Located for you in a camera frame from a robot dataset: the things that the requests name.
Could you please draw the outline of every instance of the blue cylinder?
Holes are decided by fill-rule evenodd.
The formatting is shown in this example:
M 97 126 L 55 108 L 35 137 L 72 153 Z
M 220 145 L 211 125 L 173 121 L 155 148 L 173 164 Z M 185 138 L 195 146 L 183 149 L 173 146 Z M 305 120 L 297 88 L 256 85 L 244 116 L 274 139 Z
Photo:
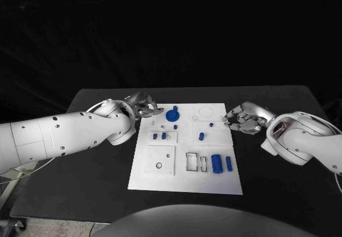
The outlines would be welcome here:
M 205 134 L 202 132 L 199 133 L 199 138 L 198 139 L 199 139 L 199 141 L 204 141 L 204 139 L 205 139 Z
M 170 122 L 176 122 L 179 119 L 179 112 L 178 112 L 178 107 L 173 106 L 173 110 L 169 110 L 166 113 L 166 119 Z
M 233 171 L 230 157 L 227 157 L 227 169 L 228 171 Z
M 221 174 L 224 172 L 221 156 L 212 155 L 212 172 Z

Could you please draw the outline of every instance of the floor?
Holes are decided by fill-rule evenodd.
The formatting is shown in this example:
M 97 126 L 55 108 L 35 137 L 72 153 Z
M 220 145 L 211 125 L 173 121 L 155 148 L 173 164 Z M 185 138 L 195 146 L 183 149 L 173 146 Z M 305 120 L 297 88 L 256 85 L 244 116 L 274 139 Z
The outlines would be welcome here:
M 16 188 L 0 211 L 0 220 L 12 219 L 9 216 L 10 209 L 13 207 L 16 198 L 19 197 L 28 179 L 29 177 L 25 177 L 18 182 Z M 26 230 L 22 233 L 16 233 L 13 231 L 10 237 L 88 237 L 103 227 L 107 226 L 107 224 L 94 224 L 62 220 L 45 220 L 35 218 L 26 218 L 22 219 L 22 221 L 26 222 Z

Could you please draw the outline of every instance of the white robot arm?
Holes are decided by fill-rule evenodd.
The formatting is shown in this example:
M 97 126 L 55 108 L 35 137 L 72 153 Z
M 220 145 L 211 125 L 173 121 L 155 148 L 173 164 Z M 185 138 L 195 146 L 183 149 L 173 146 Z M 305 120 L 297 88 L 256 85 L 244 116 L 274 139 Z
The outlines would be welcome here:
M 150 95 L 139 92 L 123 101 L 103 101 L 87 112 L 0 124 L 0 172 L 87 150 L 106 139 L 121 144 L 136 133 L 136 120 L 162 112 Z
M 228 119 L 237 115 L 240 123 Z M 267 128 L 261 147 L 295 164 L 305 165 L 315 157 L 326 168 L 342 175 L 342 135 L 339 129 L 319 117 L 295 112 L 277 116 L 267 108 L 251 102 L 243 103 L 224 116 L 231 130 L 256 134 Z

